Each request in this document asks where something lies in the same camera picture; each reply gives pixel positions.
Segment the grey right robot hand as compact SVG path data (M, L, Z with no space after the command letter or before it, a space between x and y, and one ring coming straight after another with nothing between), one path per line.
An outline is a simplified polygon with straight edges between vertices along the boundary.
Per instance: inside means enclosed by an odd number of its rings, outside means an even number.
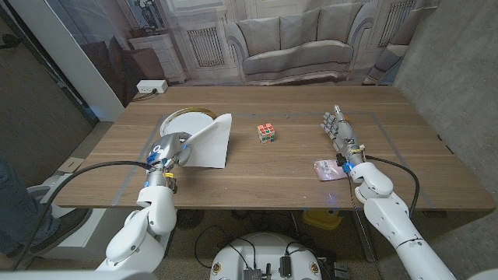
M321 127L332 140L336 152L347 162L355 166L366 161L359 140L339 105L334 105L331 113L324 113Z

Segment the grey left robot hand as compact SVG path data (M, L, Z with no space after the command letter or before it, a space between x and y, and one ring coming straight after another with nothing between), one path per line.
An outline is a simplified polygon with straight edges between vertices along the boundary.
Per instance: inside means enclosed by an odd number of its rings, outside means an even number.
M175 166L185 165L192 151L192 147L186 144L190 137L187 132L162 136L152 144L146 162L151 166L159 164L165 172L170 172Z

